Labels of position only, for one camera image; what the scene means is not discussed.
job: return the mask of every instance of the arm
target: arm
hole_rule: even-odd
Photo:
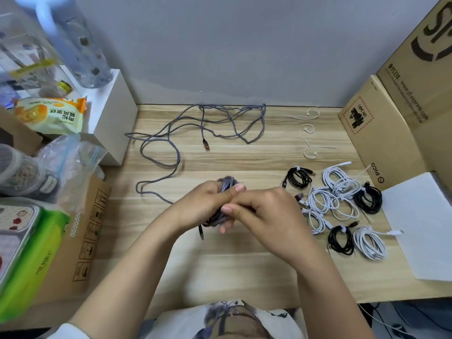
[[[309,338],[375,339],[333,260],[315,242],[293,196],[282,188],[246,191],[222,211],[241,221],[262,245],[297,271]]]
[[[206,222],[245,186],[223,193],[219,188],[220,182],[205,182],[159,215],[69,322],[92,339],[135,337],[176,239]]]

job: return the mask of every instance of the wall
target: wall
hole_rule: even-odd
[[[437,1],[77,0],[138,103],[335,107]]]

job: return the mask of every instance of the sf logo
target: sf logo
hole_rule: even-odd
[[[428,24],[423,33],[411,42],[414,54],[423,61],[433,62],[452,53],[452,2],[436,14],[434,24]]]

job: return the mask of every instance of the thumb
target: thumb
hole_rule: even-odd
[[[246,187],[243,183],[238,183],[234,187],[229,188],[221,193],[215,194],[213,197],[215,199],[215,207],[218,209],[222,205],[229,203],[233,198],[235,198],[239,193],[245,191]]]
[[[250,230],[256,228],[261,223],[261,220],[251,210],[233,203],[224,205],[222,212],[240,221]]]

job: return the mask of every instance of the wooden table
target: wooden table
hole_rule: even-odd
[[[142,105],[136,131],[155,133],[183,109],[184,106]],[[270,188],[280,185],[287,170],[295,165],[316,171],[313,185],[321,186],[321,171],[345,161],[351,161],[352,164],[345,166],[344,170],[351,177],[357,176],[365,167],[338,119],[340,109],[318,109],[318,119],[300,121],[290,116],[303,117],[307,108],[267,107],[265,133],[261,139],[246,145],[238,138],[220,139],[206,133],[210,152],[206,152],[202,146],[199,129],[184,127],[171,136],[182,156],[183,163],[178,172],[173,178],[148,185],[144,189],[156,191],[176,201],[201,182],[226,175],[243,181],[249,189]],[[218,111],[208,111],[207,116],[217,119],[223,117]],[[239,129],[257,116],[256,110],[242,116],[237,121]],[[313,134],[300,131],[300,126],[306,122],[315,126]],[[233,133],[230,124],[209,127],[223,134]],[[256,124],[247,137],[256,136],[259,130]],[[318,158],[309,160],[303,156],[307,145],[302,138],[311,146],[336,148],[319,148],[316,150]],[[113,190],[91,271],[91,290],[115,266],[144,228],[168,207],[168,204],[153,195],[135,192],[138,181],[156,179],[169,172],[142,158],[139,146],[139,142],[131,142],[123,165],[105,169],[106,180],[113,185]],[[165,142],[152,143],[145,152],[167,163],[175,161],[174,149]],[[370,180],[367,173],[356,178],[363,183]],[[289,185],[287,189],[296,193]],[[371,216],[371,219],[375,230],[385,232],[390,229],[382,211]],[[338,223],[332,216],[329,216],[329,220],[333,225]],[[369,223],[364,216],[359,220],[361,224]],[[177,240],[150,305],[148,317],[157,317],[166,310],[231,298],[243,298],[263,309],[298,306],[294,271],[268,253],[243,225],[236,224],[228,234],[220,234],[218,229],[211,228],[205,228],[204,233],[204,241],[201,241],[197,229]],[[318,244],[325,249],[326,236],[326,233],[315,236]],[[389,256],[380,262],[369,261],[360,254],[347,257],[331,251],[356,302],[452,296],[452,283],[415,279],[397,240],[390,236],[383,240]],[[81,298],[33,307],[26,317],[13,321],[8,327],[61,323],[71,316],[82,301]]]

